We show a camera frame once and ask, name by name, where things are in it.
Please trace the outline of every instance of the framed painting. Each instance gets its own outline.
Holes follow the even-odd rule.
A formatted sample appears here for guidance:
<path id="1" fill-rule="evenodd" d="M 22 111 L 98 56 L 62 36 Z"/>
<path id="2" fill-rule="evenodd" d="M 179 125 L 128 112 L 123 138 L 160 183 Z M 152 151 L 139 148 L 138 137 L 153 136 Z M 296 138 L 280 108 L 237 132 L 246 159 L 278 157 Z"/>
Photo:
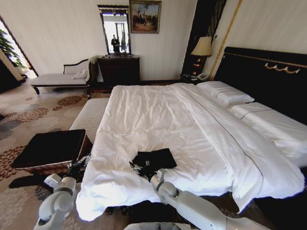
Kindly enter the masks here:
<path id="1" fill-rule="evenodd" d="M 134 34 L 158 34 L 161 1 L 130 0 L 131 32 Z"/>

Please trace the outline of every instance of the patterned carpet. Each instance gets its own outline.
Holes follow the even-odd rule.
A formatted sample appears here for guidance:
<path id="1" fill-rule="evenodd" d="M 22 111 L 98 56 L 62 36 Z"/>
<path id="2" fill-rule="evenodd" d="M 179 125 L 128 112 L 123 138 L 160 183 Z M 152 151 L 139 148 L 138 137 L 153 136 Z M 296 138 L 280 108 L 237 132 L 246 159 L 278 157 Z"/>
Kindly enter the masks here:
<path id="1" fill-rule="evenodd" d="M 33 229 L 39 206 L 50 194 L 40 186 L 9 189 L 13 179 L 29 175 L 12 169 L 12 161 L 36 133 L 68 130 L 87 101 L 83 89 L 41 88 L 40 91 L 41 94 L 36 95 L 26 82 L 0 94 L 0 112 L 5 117 L 0 120 L 0 230 Z M 93 97 L 109 97 L 109 94 L 94 94 Z M 229 193 L 206 199 L 224 214 L 239 217 Z M 274 228 L 254 202 L 240 216 Z M 80 220 L 74 210 L 65 219 L 63 229 L 122 230 L 129 223 L 150 221 L 187 223 L 172 207 L 145 201 L 132 207 L 116 207 L 112 214 L 104 213 L 92 222 Z"/>

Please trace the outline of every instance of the mirror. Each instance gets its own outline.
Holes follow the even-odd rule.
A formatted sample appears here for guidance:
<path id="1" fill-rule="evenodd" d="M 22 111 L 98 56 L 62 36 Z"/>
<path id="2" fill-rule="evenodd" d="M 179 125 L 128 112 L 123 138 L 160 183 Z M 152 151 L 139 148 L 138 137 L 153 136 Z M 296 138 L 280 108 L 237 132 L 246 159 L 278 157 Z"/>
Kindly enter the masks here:
<path id="1" fill-rule="evenodd" d="M 131 54 L 129 6 L 98 5 L 108 54 Z"/>

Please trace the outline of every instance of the black ottoman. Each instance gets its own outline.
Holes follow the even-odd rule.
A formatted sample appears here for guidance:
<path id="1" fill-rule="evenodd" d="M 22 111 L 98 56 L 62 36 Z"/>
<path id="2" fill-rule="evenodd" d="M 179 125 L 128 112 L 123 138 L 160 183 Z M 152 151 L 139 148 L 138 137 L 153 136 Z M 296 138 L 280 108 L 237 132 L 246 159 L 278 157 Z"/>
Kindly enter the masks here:
<path id="1" fill-rule="evenodd" d="M 12 168 L 39 175 L 67 173 L 68 163 L 88 155 L 92 146 L 85 129 L 39 133 L 14 160 Z"/>

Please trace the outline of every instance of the white robotic arm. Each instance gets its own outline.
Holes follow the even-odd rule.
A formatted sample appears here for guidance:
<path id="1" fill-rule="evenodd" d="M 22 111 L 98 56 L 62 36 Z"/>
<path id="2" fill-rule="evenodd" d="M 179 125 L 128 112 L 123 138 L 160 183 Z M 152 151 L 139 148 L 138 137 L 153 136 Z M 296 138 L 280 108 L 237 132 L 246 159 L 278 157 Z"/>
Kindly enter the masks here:
<path id="1" fill-rule="evenodd" d="M 162 203 L 173 206 L 181 216 L 202 230 L 268 230 L 248 218 L 227 217 L 211 202 L 164 182 L 163 170 L 153 175 L 150 183 Z"/>
<path id="2" fill-rule="evenodd" d="M 130 163 L 133 170 L 139 168 Z M 54 187 L 50 195 L 39 208 L 39 219 L 34 230 L 61 230 L 64 219 L 73 208 L 76 192 L 76 169 L 62 180 L 53 174 L 45 183 Z M 248 219 L 225 216 L 214 204 L 188 191 L 177 189 L 172 183 L 164 181 L 164 171 L 150 175 L 150 183 L 159 195 L 161 202 L 170 204 L 185 219 L 202 230 L 268 230 L 268 228 Z"/>
<path id="3" fill-rule="evenodd" d="M 62 230 L 64 219 L 71 213 L 76 198 L 76 179 L 80 169 L 86 165 L 89 157 L 83 157 L 71 165 L 70 172 L 62 179 L 57 174 L 47 177 L 44 182 L 54 188 L 39 207 L 39 218 L 34 230 Z"/>

